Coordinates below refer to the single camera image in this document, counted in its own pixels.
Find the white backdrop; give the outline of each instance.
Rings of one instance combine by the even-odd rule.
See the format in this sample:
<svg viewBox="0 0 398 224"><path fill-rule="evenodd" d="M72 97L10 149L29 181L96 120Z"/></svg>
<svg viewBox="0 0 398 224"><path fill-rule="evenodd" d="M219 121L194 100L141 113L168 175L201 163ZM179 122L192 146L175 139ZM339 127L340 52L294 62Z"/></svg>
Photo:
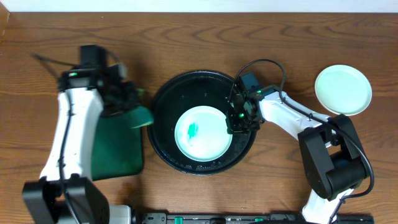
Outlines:
<svg viewBox="0 0 398 224"><path fill-rule="evenodd" d="M398 12L398 0L0 0L11 12Z"/></svg>

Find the black plate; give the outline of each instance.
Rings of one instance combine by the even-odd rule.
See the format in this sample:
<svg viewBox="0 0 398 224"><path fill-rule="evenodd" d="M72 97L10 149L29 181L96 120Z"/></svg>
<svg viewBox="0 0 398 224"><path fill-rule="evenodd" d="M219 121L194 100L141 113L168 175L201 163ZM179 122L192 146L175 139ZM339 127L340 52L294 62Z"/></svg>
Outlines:
<svg viewBox="0 0 398 224"><path fill-rule="evenodd" d="M174 138L174 128L184 112L196 106L212 106L226 113L233 79L214 71L192 71L168 81L155 95L151 110L153 125L148 126L149 140L156 153L170 166L189 174L208 175L227 170L237 164L248 152L256 132L237 134L228 150L219 158L194 161L180 151Z"/></svg>

